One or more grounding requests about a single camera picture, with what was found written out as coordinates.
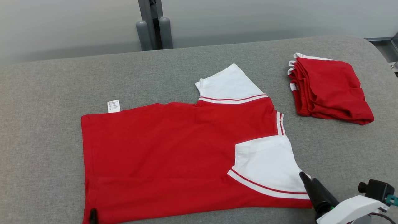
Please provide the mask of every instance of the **gray table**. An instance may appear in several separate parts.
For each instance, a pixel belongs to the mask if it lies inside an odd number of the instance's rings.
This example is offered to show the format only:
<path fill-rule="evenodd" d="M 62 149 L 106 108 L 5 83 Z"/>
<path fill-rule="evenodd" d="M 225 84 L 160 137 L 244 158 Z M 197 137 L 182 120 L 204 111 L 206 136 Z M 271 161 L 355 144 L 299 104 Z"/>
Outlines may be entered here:
<path fill-rule="evenodd" d="M 360 126 L 298 116 L 287 77 L 295 52 L 350 63 L 375 121 Z M 0 67 L 0 223 L 80 223 L 80 117 L 106 113 L 106 102 L 115 99 L 122 109 L 194 103 L 199 95 L 194 83 L 232 63 L 285 114 L 298 165 L 338 200 L 357 195 L 358 183 L 371 178 L 398 188 L 398 79 L 364 39 L 327 36 L 146 51 Z M 389 212 L 396 221 L 397 211 Z M 313 217 L 312 210 L 240 208 L 133 223 L 307 224 Z"/>

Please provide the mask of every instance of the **red fabric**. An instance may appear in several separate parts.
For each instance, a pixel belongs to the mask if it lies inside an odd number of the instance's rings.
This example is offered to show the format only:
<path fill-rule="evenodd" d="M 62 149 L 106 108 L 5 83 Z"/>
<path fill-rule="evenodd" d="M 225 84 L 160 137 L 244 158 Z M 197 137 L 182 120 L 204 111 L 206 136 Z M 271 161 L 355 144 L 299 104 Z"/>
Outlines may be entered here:
<path fill-rule="evenodd" d="M 289 77 L 299 115 L 365 125 L 374 121 L 352 66 L 342 61 L 296 58 Z"/>
<path fill-rule="evenodd" d="M 83 224 L 92 208 L 100 224 L 252 206 L 310 208 L 309 200 L 267 196 L 227 175 L 236 144 L 278 134 L 276 115 L 270 98 L 84 115 Z"/>

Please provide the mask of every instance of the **care label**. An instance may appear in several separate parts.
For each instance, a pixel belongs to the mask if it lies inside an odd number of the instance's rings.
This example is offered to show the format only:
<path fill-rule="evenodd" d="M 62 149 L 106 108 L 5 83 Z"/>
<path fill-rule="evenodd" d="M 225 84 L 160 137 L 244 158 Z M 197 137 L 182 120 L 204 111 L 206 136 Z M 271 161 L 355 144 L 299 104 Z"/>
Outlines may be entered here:
<path fill-rule="evenodd" d="M 108 102 L 108 113 L 120 112 L 119 100 L 113 100 Z"/>

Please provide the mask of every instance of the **shirt stack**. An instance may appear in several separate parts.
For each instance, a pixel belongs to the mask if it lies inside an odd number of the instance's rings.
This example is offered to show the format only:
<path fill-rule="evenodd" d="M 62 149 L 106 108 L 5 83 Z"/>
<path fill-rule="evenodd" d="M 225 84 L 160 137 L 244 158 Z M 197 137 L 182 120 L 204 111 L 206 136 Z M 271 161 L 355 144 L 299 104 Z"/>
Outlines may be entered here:
<path fill-rule="evenodd" d="M 288 76 L 297 114 L 365 125 L 374 121 L 352 66 L 295 53 Z"/>

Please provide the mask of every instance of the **black knob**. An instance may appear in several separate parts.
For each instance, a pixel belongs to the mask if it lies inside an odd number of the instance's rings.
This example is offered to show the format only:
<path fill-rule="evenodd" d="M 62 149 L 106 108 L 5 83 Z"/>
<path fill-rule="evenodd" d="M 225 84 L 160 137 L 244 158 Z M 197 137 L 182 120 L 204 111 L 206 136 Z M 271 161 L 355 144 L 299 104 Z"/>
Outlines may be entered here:
<path fill-rule="evenodd" d="M 366 192 L 366 183 L 360 182 L 358 185 L 358 191 L 359 191 L 359 193 L 365 193 Z"/>

